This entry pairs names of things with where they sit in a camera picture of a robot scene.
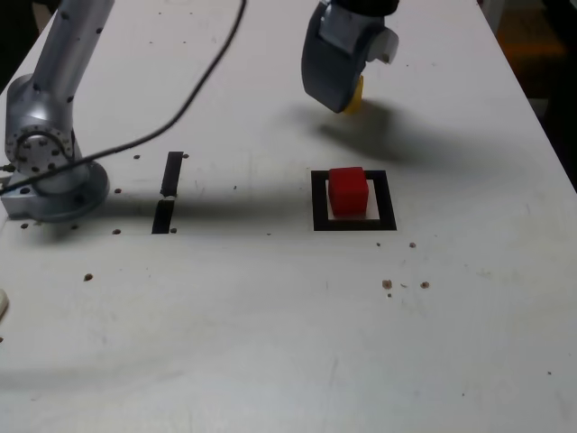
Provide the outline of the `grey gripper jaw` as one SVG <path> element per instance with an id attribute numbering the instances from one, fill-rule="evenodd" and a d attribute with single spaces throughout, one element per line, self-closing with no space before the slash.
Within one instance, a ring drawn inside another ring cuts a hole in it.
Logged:
<path id="1" fill-rule="evenodd" d="M 374 62 L 377 60 L 383 64 L 391 64 L 397 54 L 398 42 L 398 35 L 390 28 L 385 27 L 371 39 L 365 61 Z"/>

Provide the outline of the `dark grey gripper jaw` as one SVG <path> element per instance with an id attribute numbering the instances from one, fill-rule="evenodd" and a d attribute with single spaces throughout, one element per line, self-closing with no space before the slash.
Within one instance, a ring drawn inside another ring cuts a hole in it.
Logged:
<path id="1" fill-rule="evenodd" d="M 320 36 L 327 5 L 320 3 L 310 18 L 301 57 L 301 78 L 306 93 L 335 113 L 351 103 L 365 61 L 362 51 L 348 54 Z"/>

